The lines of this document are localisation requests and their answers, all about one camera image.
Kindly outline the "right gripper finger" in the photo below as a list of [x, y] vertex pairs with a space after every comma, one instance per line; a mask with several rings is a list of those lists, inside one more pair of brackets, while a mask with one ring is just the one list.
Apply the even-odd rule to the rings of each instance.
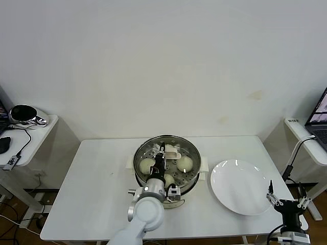
[[298, 192], [298, 202], [299, 202], [297, 205], [298, 208], [306, 209], [307, 206], [312, 201], [312, 199], [307, 196], [306, 189], [301, 182], [298, 183], [297, 192]]
[[268, 201], [270, 202], [270, 204], [272, 206], [282, 206], [283, 205], [283, 203], [274, 194], [272, 180], [270, 180], [270, 184], [268, 186], [268, 192], [266, 194], [266, 198], [268, 199]]

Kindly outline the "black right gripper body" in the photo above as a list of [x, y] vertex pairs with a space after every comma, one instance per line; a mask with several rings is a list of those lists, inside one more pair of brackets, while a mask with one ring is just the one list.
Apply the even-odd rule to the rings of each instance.
[[274, 209], [282, 215], [283, 225], [289, 229], [300, 229], [300, 216], [303, 208], [298, 207], [299, 202], [281, 199], [274, 205]]

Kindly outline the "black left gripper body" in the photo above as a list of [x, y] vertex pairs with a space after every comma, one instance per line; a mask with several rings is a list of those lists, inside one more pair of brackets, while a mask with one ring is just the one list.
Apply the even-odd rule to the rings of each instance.
[[157, 154], [155, 156], [155, 164], [150, 167], [149, 178], [163, 179], [166, 170], [166, 159], [164, 154]]

